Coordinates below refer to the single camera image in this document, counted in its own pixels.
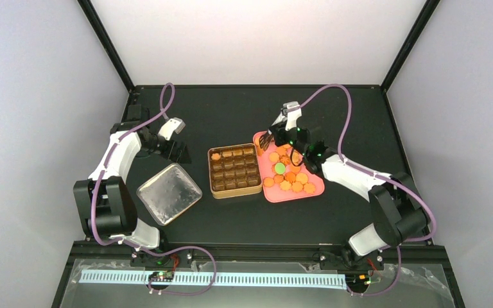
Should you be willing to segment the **green round macaron cookie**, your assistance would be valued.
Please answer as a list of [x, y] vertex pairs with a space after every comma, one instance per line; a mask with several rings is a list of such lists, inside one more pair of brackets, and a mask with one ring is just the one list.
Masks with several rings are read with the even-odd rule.
[[273, 165], [275, 174], [283, 175], [286, 172], [286, 166], [282, 162], [278, 162]]

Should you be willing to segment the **gold cookie tin box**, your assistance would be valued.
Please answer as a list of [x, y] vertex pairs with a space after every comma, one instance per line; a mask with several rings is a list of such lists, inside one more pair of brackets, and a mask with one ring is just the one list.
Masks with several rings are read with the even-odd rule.
[[[212, 160], [213, 153], [219, 153], [221, 158]], [[217, 200], [249, 196], [263, 190], [255, 144], [211, 148], [207, 156], [210, 189]]]

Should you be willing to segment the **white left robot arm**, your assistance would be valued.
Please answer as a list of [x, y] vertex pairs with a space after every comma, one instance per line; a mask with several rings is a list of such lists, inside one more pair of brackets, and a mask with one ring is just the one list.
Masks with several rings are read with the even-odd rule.
[[160, 230], [143, 222], [138, 214], [126, 179], [140, 152], [160, 155], [174, 163], [189, 163], [187, 146], [173, 140], [185, 122], [169, 118], [164, 112], [153, 117], [141, 107], [110, 129], [109, 144], [97, 168], [86, 180], [73, 186], [73, 194], [85, 235], [100, 245], [130, 244], [137, 250], [158, 250], [162, 244]]

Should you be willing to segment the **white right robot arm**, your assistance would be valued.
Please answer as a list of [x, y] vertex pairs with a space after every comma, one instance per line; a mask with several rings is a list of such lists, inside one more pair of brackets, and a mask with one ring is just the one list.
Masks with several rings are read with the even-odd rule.
[[324, 141], [314, 141], [307, 129], [287, 130], [284, 124], [275, 124], [256, 139], [256, 145], [262, 152], [271, 145], [289, 148], [292, 155], [299, 154], [299, 164], [309, 173], [342, 185], [369, 203], [372, 223], [350, 236], [340, 250], [340, 260], [347, 268], [358, 268], [375, 250], [425, 241], [429, 237], [417, 237], [417, 233], [436, 225], [410, 175], [380, 173], [358, 164]]

